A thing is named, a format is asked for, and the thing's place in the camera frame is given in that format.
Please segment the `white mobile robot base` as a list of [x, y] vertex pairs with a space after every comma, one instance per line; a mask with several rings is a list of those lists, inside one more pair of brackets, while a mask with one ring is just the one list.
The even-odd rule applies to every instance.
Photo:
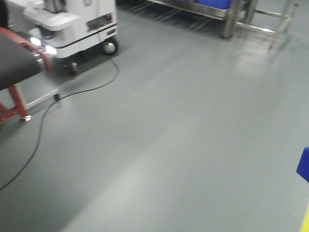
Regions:
[[108, 56], [118, 52], [114, 0], [31, 0], [23, 14], [39, 30], [43, 48], [63, 62], [70, 76], [77, 73], [79, 52], [96, 45]]

